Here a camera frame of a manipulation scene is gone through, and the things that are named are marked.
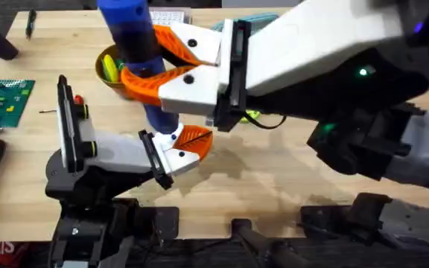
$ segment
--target pen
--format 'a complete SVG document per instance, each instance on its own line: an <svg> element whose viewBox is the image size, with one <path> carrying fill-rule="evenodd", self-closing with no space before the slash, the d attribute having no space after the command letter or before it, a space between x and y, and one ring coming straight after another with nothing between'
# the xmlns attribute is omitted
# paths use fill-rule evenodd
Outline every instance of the pen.
<svg viewBox="0 0 429 268"><path fill-rule="evenodd" d="M29 17L28 17L28 26L26 27L26 38L30 39L32 34L33 34L33 30L34 30L34 21L36 20L37 17L37 13L34 9L31 9L31 11L29 11Z"/></svg>

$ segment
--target green lego baseplate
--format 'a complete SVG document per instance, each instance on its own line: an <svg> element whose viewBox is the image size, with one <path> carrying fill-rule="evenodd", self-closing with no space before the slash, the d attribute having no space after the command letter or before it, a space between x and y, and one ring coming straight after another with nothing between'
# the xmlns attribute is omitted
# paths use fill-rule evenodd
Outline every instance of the green lego baseplate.
<svg viewBox="0 0 429 268"><path fill-rule="evenodd" d="M17 127L34 87L34 80L0 80L0 127Z"/></svg>

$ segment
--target red label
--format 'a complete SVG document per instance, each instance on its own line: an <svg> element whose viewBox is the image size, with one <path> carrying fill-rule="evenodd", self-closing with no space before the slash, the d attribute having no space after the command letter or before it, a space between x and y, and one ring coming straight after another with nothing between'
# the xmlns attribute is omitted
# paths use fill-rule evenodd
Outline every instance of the red label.
<svg viewBox="0 0 429 268"><path fill-rule="evenodd" d="M0 242L0 265L18 268L29 243Z"/></svg>

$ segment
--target white plastic casing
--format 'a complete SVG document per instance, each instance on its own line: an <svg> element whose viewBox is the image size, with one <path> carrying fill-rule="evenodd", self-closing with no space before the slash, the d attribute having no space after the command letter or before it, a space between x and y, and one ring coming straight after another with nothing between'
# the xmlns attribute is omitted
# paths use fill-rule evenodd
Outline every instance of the white plastic casing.
<svg viewBox="0 0 429 268"><path fill-rule="evenodd" d="M170 28L198 60L216 64L221 44L220 32L179 22L173 22ZM196 40L196 46L188 45L190 39Z"/></svg>
<svg viewBox="0 0 429 268"><path fill-rule="evenodd" d="M159 87L158 96L162 109L191 115L210 115L215 110L219 88L218 68L198 66ZM187 84L185 76L191 75L193 83Z"/></svg>
<svg viewBox="0 0 429 268"><path fill-rule="evenodd" d="M309 0L250 37L247 89L265 95L402 36L394 1Z"/></svg>
<svg viewBox="0 0 429 268"><path fill-rule="evenodd" d="M220 70L219 76L219 93L224 93L229 85L229 72L231 71L231 46L232 46L232 28L234 22L231 19L224 20L223 36L221 38L220 55L218 65Z"/></svg>

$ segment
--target yellow object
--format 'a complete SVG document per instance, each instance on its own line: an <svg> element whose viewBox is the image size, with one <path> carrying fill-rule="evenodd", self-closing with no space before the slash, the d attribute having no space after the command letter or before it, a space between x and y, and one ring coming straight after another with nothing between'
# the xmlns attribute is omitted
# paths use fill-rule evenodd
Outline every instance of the yellow object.
<svg viewBox="0 0 429 268"><path fill-rule="evenodd" d="M247 110L246 113L251 116L252 119L257 119L261 113L258 111ZM249 123L246 118L241 119L241 123Z"/></svg>
<svg viewBox="0 0 429 268"><path fill-rule="evenodd" d="M115 65L115 61L110 55L105 55L104 57L104 68L108 74L108 80L112 83L118 83L120 81L120 77L118 75L118 69Z"/></svg>

